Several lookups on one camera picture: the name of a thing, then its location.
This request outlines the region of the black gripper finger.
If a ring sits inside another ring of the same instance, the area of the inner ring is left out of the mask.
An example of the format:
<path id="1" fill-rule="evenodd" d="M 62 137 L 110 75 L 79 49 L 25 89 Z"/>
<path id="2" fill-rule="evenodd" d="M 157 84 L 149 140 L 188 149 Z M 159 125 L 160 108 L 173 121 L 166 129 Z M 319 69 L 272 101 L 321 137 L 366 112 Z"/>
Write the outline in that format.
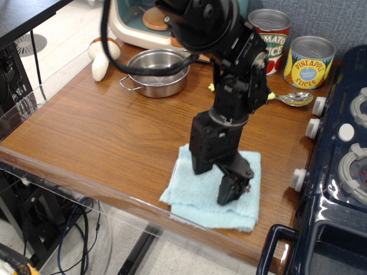
<path id="1" fill-rule="evenodd" d="M 225 175 L 222 178 L 217 203 L 226 205 L 231 201 L 238 200 L 249 189 L 251 178 L 243 178 L 236 175 Z"/>
<path id="2" fill-rule="evenodd" d="M 203 174 L 213 168 L 213 163 L 201 161 L 198 157 L 192 154 L 192 166 L 196 175 Z"/>

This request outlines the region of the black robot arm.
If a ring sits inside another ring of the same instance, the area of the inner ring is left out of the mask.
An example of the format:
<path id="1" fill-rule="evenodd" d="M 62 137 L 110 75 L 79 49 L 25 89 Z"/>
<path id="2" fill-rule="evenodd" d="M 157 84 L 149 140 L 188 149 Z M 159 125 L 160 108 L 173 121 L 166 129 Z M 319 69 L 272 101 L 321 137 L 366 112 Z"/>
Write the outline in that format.
<path id="1" fill-rule="evenodd" d="M 192 123 L 189 149 L 195 174 L 217 166 L 217 201 L 239 199 L 254 173 L 238 151 L 249 116 L 266 104 L 267 46 L 236 1 L 156 1 L 180 45 L 213 65 L 214 103 Z"/>

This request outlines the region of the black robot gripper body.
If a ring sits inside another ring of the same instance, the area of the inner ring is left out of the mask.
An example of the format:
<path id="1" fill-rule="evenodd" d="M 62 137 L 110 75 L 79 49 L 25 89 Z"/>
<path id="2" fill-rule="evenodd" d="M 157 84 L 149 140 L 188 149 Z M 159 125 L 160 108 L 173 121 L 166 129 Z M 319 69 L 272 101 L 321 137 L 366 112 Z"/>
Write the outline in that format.
<path id="1" fill-rule="evenodd" d="M 243 127 L 219 120 L 211 111 L 198 113 L 192 122 L 189 150 L 201 161 L 217 165 L 225 175 L 252 179 L 254 172 L 238 152 Z"/>

